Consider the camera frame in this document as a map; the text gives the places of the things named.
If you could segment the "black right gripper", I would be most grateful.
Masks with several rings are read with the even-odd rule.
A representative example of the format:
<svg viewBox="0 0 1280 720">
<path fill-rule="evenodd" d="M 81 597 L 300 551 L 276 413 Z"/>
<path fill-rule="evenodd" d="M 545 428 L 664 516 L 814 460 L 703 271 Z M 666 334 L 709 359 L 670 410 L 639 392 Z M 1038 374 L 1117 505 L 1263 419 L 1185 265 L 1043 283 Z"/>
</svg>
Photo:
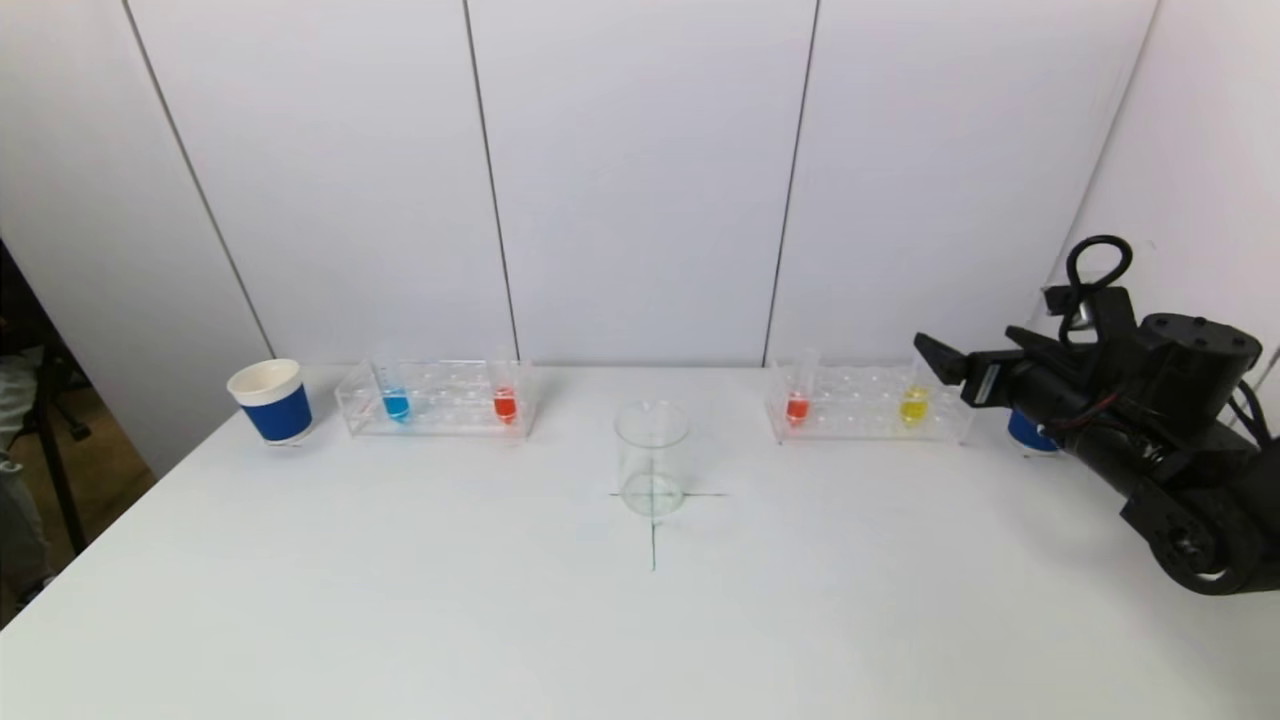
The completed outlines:
<svg viewBox="0 0 1280 720">
<path fill-rule="evenodd" d="M 1019 325 L 1005 336 L 1021 351 L 977 352 L 969 357 L 916 332 L 913 346 L 943 386 L 963 386 L 963 400 L 974 409 L 1005 407 L 1007 433 L 1023 452 L 1094 452 L 1096 428 L 1069 427 L 1094 404 L 1094 392 L 1080 378 L 1082 360 L 1060 350 L 1055 338 Z"/>
</svg>

